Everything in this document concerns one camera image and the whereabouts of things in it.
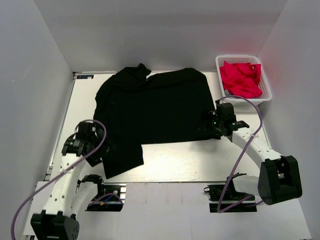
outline gray wall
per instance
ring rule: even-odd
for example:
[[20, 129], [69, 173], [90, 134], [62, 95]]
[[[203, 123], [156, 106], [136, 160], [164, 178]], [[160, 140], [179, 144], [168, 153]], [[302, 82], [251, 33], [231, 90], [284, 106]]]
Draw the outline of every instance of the gray wall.
[[257, 55], [287, 0], [34, 0], [77, 71], [212, 70]]
[[1, 1], [0, 56], [0, 239], [8, 240], [16, 209], [46, 172], [72, 72], [33, 0]]
[[289, 0], [259, 58], [273, 100], [261, 107], [273, 148], [299, 160], [300, 204], [320, 240], [320, 1]]

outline white table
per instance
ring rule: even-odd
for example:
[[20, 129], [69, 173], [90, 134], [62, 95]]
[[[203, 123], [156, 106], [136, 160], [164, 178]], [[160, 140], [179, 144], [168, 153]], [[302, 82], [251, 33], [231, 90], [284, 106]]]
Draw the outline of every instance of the white table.
[[[215, 101], [222, 96], [218, 74], [216, 72], [204, 72], [204, 74], [208, 81], [212, 99]], [[61, 150], [65, 140], [74, 132], [75, 126], [80, 121], [92, 119], [96, 109], [96, 93], [100, 86], [111, 76], [112, 74], [95, 74], [93, 79], [75, 80], [61, 137], [53, 158], [54, 165], [51, 177], [55, 176], [59, 170], [62, 156]], [[237, 119], [247, 122], [253, 130], [257, 129], [260, 124], [258, 115], [251, 106], [244, 113], [238, 113]], [[260, 138], [266, 140], [263, 130], [258, 134]], [[142, 148], [144, 165], [108, 180], [104, 178], [105, 182], [225, 181], [241, 152], [241, 149], [226, 137], [221, 140], [146, 144]], [[258, 167], [247, 155], [243, 157], [237, 171], [259, 176]], [[105, 177], [102, 164], [92, 168], [86, 163], [80, 177], [82, 178], [89, 173]]]
[[[207, 77], [213, 100], [221, 97], [218, 76]], [[96, 108], [95, 95], [111, 74], [95, 74], [93, 79], [75, 81], [70, 104], [62, 128], [58, 150], [54, 156], [52, 175], [58, 172], [61, 149], [78, 122], [91, 119]], [[253, 129], [259, 125], [254, 111], [239, 109], [237, 119], [246, 121]], [[263, 131], [259, 132], [266, 139]], [[121, 212], [85, 212], [79, 217], [78, 240], [301, 240], [310, 233], [297, 199], [272, 206], [260, 205], [257, 212], [210, 213], [207, 186], [203, 182], [225, 181], [240, 149], [222, 140], [206, 140], [169, 144], [143, 145], [144, 165], [107, 182], [127, 183], [125, 204]], [[259, 169], [244, 156], [238, 172], [259, 174]], [[86, 174], [104, 176], [102, 164]], [[52, 185], [33, 199], [32, 213], [40, 213]], [[33, 230], [27, 220], [24, 235]]]

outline red cloth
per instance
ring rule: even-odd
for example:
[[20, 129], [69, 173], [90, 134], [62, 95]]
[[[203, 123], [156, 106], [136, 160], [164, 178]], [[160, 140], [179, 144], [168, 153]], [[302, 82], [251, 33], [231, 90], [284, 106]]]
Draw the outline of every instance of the red cloth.
[[234, 63], [226, 61], [220, 67], [223, 88], [232, 95], [246, 99], [258, 98], [262, 91], [258, 87], [261, 76], [261, 64]]

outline black t-shirt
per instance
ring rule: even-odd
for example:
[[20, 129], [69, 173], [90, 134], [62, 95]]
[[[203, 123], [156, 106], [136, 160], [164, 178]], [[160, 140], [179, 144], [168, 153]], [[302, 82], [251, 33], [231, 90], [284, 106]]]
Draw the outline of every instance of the black t-shirt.
[[150, 74], [143, 64], [110, 77], [96, 94], [94, 119], [115, 144], [103, 158], [106, 178], [143, 165], [141, 144], [207, 140], [198, 130], [203, 110], [214, 110], [206, 76], [193, 68]]

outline laundry basket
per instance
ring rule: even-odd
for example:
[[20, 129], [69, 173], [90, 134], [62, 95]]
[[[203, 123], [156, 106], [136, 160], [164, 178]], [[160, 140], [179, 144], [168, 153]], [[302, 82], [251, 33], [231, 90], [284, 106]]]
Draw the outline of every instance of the laundry basket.
[[[224, 86], [222, 83], [221, 79], [221, 73], [220, 73], [220, 67], [222, 67], [225, 62], [228, 62], [229, 64], [240, 64], [240, 63], [251, 63], [251, 64], [261, 64], [259, 59], [255, 56], [250, 56], [250, 55], [220, 55], [215, 58], [215, 63], [216, 63], [216, 69], [218, 72], [219, 76], [219, 82], [220, 82], [220, 87], [222, 91], [222, 96], [225, 97], [225, 90]], [[272, 94], [270, 91], [269, 83], [266, 78], [265, 72], [263, 67], [261, 66], [261, 77], [260, 77], [260, 83], [258, 87], [262, 91], [262, 95], [259, 98], [248, 98], [251, 102], [253, 102], [255, 105], [258, 105], [262, 102], [270, 101], [272, 98]], [[247, 104], [247, 102], [243, 99], [237, 99], [237, 98], [226, 98], [223, 100], [224, 102], [232, 103], [232, 104]]]

